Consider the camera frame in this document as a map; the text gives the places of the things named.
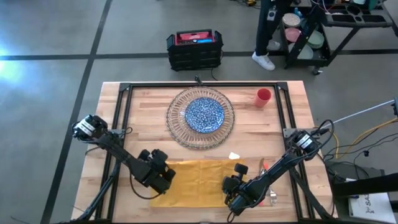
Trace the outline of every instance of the blue plate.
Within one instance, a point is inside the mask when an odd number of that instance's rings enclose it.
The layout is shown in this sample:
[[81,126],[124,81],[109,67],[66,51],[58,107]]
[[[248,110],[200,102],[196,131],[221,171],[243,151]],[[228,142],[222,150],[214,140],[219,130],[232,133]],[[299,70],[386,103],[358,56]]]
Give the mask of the blue plate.
[[199,133],[212,133],[223,124],[224,109],[212,98],[197,98],[187,106],[185,120],[193,130]]

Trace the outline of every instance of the black pants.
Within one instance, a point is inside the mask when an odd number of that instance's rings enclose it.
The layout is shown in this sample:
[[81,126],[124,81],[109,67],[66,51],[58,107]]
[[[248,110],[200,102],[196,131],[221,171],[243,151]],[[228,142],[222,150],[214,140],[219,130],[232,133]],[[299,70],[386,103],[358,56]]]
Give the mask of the black pants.
[[261,0],[259,25],[257,27],[256,37],[256,55],[268,54],[268,42],[272,39],[276,28],[279,25],[279,15],[275,16],[275,21],[267,21],[269,9],[272,7],[271,0]]

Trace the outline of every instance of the fork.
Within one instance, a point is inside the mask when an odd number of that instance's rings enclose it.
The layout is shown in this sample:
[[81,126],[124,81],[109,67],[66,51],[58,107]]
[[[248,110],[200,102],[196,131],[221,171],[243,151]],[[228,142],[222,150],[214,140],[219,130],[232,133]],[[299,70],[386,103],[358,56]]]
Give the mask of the fork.
[[[259,175],[262,175],[265,172],[267,172],[267,169],[268,169],[268,164],[264,163],[264,158],[262,158],[260,160]],[[269,187],[268,191],[269,191],[269,196],[271,198],[271,205],[274,206],[274,205],[276,205],[276,198],[277,198],[276,193],[271,189],[271,186]]]
[[276,193],[271,188],[269,188],[269,196],[271,198],[271,205],[276,205]]

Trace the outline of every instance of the black box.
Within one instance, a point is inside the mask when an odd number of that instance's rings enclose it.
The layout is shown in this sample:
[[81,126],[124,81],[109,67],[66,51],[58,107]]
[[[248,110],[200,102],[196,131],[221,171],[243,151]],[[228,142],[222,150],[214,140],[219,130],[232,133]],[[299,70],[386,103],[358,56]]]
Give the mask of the black box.
[[221,34],[211,29],[178,32],[167,38],[169,62],[175,71],[218,67],[222,46]]

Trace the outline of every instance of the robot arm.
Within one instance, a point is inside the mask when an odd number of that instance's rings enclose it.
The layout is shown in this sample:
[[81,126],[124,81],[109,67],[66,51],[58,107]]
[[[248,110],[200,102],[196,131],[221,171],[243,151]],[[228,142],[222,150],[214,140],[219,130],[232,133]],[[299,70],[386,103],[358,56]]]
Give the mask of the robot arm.
[[[314,134],[309,134],[304,130],[294,132],[288,141],[290,149],[282,158],[267,172],[247,182],[242,181],[242,178],[243,175],[247,174],[248,167],[236,164],[235,171],[239,175],[224,177],[223,180],[223,192],[226,194],[224,202],[231,213],[238,216],[244,209],[257,206],[264,200],[269,186],[280,176],[289,169],[294,168],[301,161],[313,159],[318,150],[326,143],[321,144],[318,142],[313,137]],[[298,156],[297,151],[302,151],[303,155]]]
[[168,169],[166,153],[159,149],[150,153],[145,149],[135,158],[123,149],[119,135],[108,131],[108,124],[96,115],[88,115],[72,128],[74,138],[107,150],[117,161],[126,165],[143,186],[151,186],[159,194],[164,194],[170,188],[175,171]]

